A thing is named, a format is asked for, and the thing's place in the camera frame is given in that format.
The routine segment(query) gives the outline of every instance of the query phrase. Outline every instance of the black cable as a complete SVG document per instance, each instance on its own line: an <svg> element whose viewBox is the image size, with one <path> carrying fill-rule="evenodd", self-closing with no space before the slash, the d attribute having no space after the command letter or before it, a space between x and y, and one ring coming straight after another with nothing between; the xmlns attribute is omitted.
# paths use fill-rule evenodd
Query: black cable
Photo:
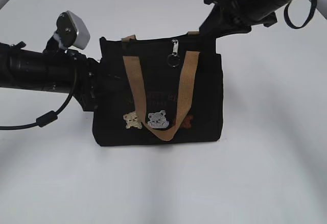
<svg viewBox="0 0 327 224"><path fill-rule="evenodd" d="M284 10L284 19L285 19L285 22L286 22L286 24L289 27L291 27L293 29L302 29L306 25L308 25L308 23L312 20L313 16L315 15L315 11L316 11L316 8L317 8L318 0L311 0L311 8L310 8L309 16L308 16L307 20L304 22L304 24L301 27L295 26L292 23L291 19L290 19L290 16L288 14L288 9L290 8L291 3L292 2L289 2L287 4L287 6L285 7L285 10Z"/></svg>
<svg viewBox="0 0 327 224"><path fill-rule="evenodd" d="M72 100L75 89L77 85L77 69L74 67L74 81L71 87L71 90L69 91L67 99L64 101L64 103L60 106L60 108L54 112L50 111L49 113L46 113L45 115L39 117L36 119L35 123L30 123L28 125L23 125L23 126L0 126L0 131L16 131L16 130L24 130L24 129L29 129L33 127L44 127L48 125L49 123L55 121L58 117L58 115L67 107L67 105L70 103Z"/></svg>

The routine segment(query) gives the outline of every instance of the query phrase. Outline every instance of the gray bear patch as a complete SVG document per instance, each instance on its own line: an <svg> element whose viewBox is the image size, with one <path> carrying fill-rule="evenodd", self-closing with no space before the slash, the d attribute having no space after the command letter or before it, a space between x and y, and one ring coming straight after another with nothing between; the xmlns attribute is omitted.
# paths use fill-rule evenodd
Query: gray bear patch
<svg viewBox="0 0 327 224"><path fill-rule="evenodd" d="M166 119L166 111L161 110L158 113L149 113L148 126L153 129L166 129L169 126L169 121Z"/></svg>

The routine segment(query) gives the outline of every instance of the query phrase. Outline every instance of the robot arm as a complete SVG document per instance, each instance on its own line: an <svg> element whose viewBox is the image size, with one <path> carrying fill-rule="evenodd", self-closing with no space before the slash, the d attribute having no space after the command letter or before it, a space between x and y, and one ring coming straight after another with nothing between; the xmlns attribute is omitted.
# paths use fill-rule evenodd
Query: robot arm
<svg viewBox="0 0 327 224"><path fill-rule="evenodd" d="M292 0L204 0L215 4L211 14L200 27L200 33L217 37L248 33L251 26L266 27L277 22L274 12Z"/></svg>

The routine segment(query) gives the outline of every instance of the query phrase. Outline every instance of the canvas bag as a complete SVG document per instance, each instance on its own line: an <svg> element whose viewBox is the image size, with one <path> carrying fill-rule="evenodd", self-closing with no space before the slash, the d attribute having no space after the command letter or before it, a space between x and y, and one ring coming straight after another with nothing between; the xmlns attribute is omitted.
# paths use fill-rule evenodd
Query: canvas bag
<svg viewBox="0 0 327 224"><path fill-rule="evenodd" d="M111 89L100 96L95 111L99 145L220 138L223 73L215 38L197 33L157 40L101 38L100 46L100 73L109 77L103 83L110 82Z"/></svg>

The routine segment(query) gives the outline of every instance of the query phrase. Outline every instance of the tan bear patch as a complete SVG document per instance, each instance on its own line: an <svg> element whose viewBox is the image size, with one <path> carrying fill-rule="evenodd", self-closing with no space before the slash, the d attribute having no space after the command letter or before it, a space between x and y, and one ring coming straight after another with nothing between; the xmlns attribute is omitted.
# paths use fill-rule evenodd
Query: tan bear patch
<svg viewBox="0 0 327 224"><path fill-rule="evenodd" d="M135 127L138 129L142 129L142 123L139 121L136 112L131 112L125 114L123 119L126 121L126 128L129 129L131 127Z"/></svg>

